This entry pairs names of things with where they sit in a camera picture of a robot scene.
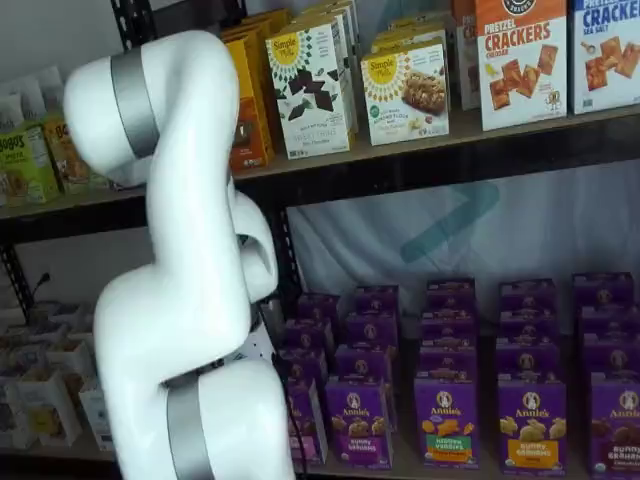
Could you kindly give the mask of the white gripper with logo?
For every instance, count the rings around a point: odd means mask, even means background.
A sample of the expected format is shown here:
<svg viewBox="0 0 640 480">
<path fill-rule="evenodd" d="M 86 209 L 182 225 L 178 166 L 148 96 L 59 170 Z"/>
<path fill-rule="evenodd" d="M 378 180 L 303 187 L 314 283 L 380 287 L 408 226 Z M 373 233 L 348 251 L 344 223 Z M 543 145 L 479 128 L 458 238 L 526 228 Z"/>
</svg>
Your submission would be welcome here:
<svg viewBox="0 0 640 480">
<path fill-rule="evenodd" d="M 228 365 L 243 359 L 264 359 L 272 363 L 274 354 L 275 349 L 266 325 L 262 320 L 258 320 L 244 343 L 224 357 L 224 364 Z"/>
</svg>

